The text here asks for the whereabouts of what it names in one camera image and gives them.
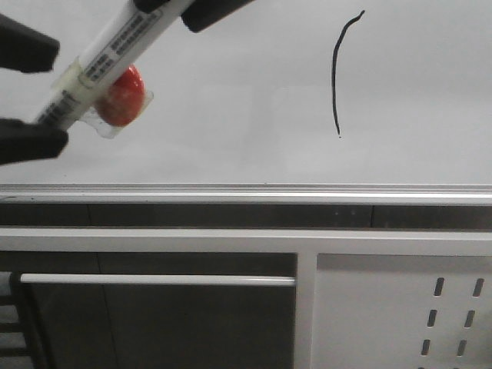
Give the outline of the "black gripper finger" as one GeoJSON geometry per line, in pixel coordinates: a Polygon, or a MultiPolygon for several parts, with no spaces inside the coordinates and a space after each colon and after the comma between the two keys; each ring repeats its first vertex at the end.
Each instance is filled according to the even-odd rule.
{"type": "Polygon", "coordinates": [[[134,0],[134,5],[140,12],[153,12],[167,3],[169,0],[134,0]]]}
{"type": "Polygon", "coordinates": [[[252,2],[253,0],[194,1],[183,12],[181,19],[191,32],[201,32],[252,2]]]}
{"type": "Polygon", "coordinates": [[[1,68],[21,73],[53,69],[60,42],[1,14],[1,68]]]}
{"type": "Polygon", "coordinates": [[[67,143],[61,129],[1,119],[1,165],[57,158],[67,143]]]}

